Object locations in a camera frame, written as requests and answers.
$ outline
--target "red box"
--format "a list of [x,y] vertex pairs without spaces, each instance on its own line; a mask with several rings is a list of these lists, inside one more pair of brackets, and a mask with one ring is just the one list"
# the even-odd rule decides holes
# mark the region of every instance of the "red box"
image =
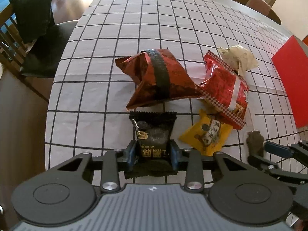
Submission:
[[272,61],[285,87],[296,127],[308,125],[308,46],[291,36]]

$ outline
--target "silver bolt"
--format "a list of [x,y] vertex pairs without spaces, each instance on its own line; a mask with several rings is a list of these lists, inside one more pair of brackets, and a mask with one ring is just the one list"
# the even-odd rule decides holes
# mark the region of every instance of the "silver bolt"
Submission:
[[193,190],[196,190],[196,189],[200,189],[202,188],[202,184],[200,182],[197,182],[197,181],[191,181],[187,184],[187,187],[189,189],[193,189]]
[[117,187],[118,187],[118,185],[115,182],[105,182],[103,184],[103,189],[105,189],[105,190],[114,190]]

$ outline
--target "table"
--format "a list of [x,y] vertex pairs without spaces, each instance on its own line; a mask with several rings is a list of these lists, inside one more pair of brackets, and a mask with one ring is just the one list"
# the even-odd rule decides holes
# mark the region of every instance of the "table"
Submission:
[[[218,47],[241,44],[250,49],[259,67],[246,73],[254,128],[265,139],[287,145],[308,139],[307,128],[295,127],[292,110],[271,57],[291,33],[269,18],[230,0],[93,0],[76,25],[54,79],[46,124],[46,169],[83,151],[94,156],[126,148],[133,126],[125,106],[135,84],[115,66],[115,58],[144,49],[169,48],[191,74],[204,66],[203,55]],[[171,138],[198,121],[201,103],[183,99],[137,110],[177,111]],[[233,130],[223,152],[247,162],[243,136]],[[279,162],[284,170],[307,173],[294,159]],[[121,184],[133,182],[120,174]],[[185,172],[166,178],[136,178],[136,183],[184,182]],[[212,181],[204,171],[204,181]],[[93,184],[100,182],[95,173]]]

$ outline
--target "yellow snack package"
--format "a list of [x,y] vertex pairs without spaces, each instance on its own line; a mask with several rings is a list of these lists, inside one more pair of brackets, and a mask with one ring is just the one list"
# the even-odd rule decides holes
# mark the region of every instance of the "yellow snack package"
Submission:
[[233,127],[209,118],[202,109],[199,114],[199,122],[187,129],[179,140],[199,150],[204,156],[212,156],[214,152],[220,151]]

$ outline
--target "black seat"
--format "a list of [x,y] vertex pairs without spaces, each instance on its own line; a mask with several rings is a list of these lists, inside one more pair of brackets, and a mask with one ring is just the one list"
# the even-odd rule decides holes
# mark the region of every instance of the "black seat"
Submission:
[[24,76],[53,78],[65,46],[78,20],[51,26],[26,55],[20,72]]

